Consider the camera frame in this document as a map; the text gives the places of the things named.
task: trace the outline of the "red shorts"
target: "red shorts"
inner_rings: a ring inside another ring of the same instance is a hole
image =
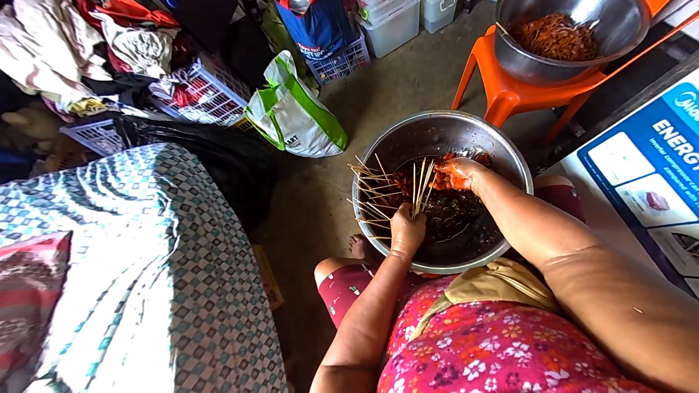
[[[582,206],[575,188],[569,185],[550,185],[534,190],[534,195],[563,210],[578,220],[585,222],[582,215]],[[343,266],[329,275],[318,287],[320,297],[323,298],[328,308],[330,318],[335,327],[340,326],[345,313],[350,309],[354,300],[362,293],[379,266],[363,264]],[[412,293],[413,287],[429,281],[430,278],[422,277],[416,273],[408,272],[398,293],[398,300],[402,300]]]

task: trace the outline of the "stainless steel bowl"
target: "stainless steel bowl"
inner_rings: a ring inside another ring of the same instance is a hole
[[[534,55],[496,30],[495,56],[515,78],[533,85],[560,85],[624,56],[645,38],[650,11],[644,0],[498,0],[495,18],[508,31],[551,13],[570,15],[573,22],[591,27],[598,43],[597,59],[563,62]]]
[[[534,187],[529,168],[519,150],[499,129],[470,113],[456,110],[428,110],[411,115],[394,124],[369,145],[362,161],[370,168],[379,168],[376,153],[386,172],[395,171],[402,164],[424,155],[445,155],[448,152],[467,153],[483,150],[491,155],[493,169],[517,187],[533,193]],[[367,196],[358,193],[354,178],[352,197],[366,201]],[[354,208],[357,218],[363,212]],[[495,225],[490,221],[484,225]],[[362,232],[369,236],[386,236],[386,232],[360,222]],[[383,255],[388,255],[390,241],[369,238]],[[510,244],[500,237],[487,249],[469,248],[458,236],[435,243],[428,250],[421,249],[412,261],[412,268],[425,273],[453,274],[471,267],[482,266],[501,256]]]

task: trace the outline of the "knee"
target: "knee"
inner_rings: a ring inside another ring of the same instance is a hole
[[[573,183],[563,176],[550,175],[550,176],[537,176],[534,178],[534,188],[543,188],[550,185],[569,185],[574,187]]]
[[[321,261],[319,264],[315,266],[315,270],[313,271],[315,285],[319,287],[320,283],[322,283],[323,280],[325,280],[325,278],[327,278],[340,267],[342,267],[342,265],[338,262],[337,258],[328,258]]]

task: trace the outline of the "pink floral dress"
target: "pink floral dress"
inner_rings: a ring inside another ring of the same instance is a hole
[[[452,279],[420,285],[402,305],[378,392],[651,392],[625,379],[573,324],[522,303],[452,306],[408,343]]]

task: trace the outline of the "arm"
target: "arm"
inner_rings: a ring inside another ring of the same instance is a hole
[[[343,318],[321,362],[311,392],[372,392],[389,334],[398,288],[425,237],[424,215],[415,221],[404,203],[391,219],[391,251]]]
[[[663,389],[699,392],[699,302],[494,172],[465,159],[447,166],[452,184],[483,200],[512,247],[625,371]]]

